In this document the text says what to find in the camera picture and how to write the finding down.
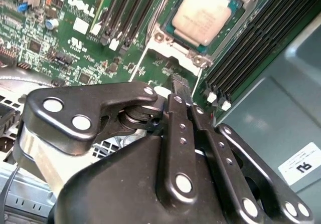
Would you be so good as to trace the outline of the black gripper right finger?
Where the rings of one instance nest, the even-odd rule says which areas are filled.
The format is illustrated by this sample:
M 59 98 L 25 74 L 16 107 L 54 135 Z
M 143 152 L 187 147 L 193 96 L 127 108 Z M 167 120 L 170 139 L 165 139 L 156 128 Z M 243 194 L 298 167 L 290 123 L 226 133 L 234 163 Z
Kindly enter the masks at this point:
M 194 128 L 199 197 L 180 223 L 314 223 L 310 208 L 228 125 L 214 127 L 192 102 L 187 79 L 179 95 Z

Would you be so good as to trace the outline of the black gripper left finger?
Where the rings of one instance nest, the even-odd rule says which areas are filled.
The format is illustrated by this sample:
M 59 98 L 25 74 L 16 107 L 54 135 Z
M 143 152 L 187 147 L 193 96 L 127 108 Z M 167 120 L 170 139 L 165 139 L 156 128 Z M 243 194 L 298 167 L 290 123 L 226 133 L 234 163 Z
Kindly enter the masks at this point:
M 164 206 L 190 209 L 197 201 L 194 138 L 189 114 L 195 110 L 186 80 L 174 78 L 172 92 L 160 92 L 135 81 L 45 88 L 26 98 L 17 144 L 33 161 L 26 169 L 39 175 L 56 197 L 67 196 L 67 181 L 88 164 L 92 145 L 138 129 L 155 132 L 157 140 L 188 149 L 167 148 L 156 194 Z

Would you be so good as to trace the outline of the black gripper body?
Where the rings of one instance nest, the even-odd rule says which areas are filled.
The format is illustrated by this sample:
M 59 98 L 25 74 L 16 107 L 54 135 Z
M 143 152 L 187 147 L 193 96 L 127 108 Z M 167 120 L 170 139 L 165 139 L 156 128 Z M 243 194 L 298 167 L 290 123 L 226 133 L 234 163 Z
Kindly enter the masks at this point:
M 204 156 L 195 153 L 198 198 L 185 212 L 156 195 L 160 137 L 144 138 L 75 174 L 61 190 L 53 223 L 239 223 L 223 206 Z

